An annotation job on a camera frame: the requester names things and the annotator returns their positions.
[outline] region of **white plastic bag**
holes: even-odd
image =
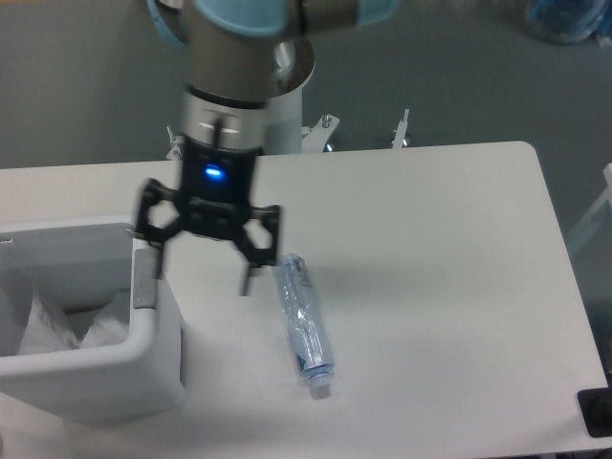
[[[130,328],[130,293],[117,292],[100,309],[80,344],[81,349],[119,344],[127,339]]]
[[[77,347],[78,339],[61,308],[34,291],[28,326],[17,354],[69,351]]]
[[[0,357],[14,356],[23,339],[33,292],[30,282],[20,273],[7,269],[0,270]]]

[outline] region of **bottle cap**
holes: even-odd
[[[308,384],[314,391],[318,391],[323,387],[327,387],[332,383],[332,375],[329,373],[319,373],[318,375],[314,375],[310,380],[308,380]]]

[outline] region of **trash bin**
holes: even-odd
[[[130,220],[0,226],[0,392],[73,420],[181,404],[183,318],[167,281],[156,279],[154,251],[133,238]],[[18,354],[32,291],[58,306],[69,323],[79,317],[81,325],[117,292],[126,292],[124,341]]]

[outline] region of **white table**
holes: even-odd
[[[0,221],[126,212],[177,164],[0,171]],[[263,158],[337,360],[298,384],[272,277],[237,296],[229,244],[182,235],[167,276],[188,324],[183,408],[83,426],[0,396],[2,459],[477,458],[605,448],[580,389],[605,378],[534,150],[500,143]]]

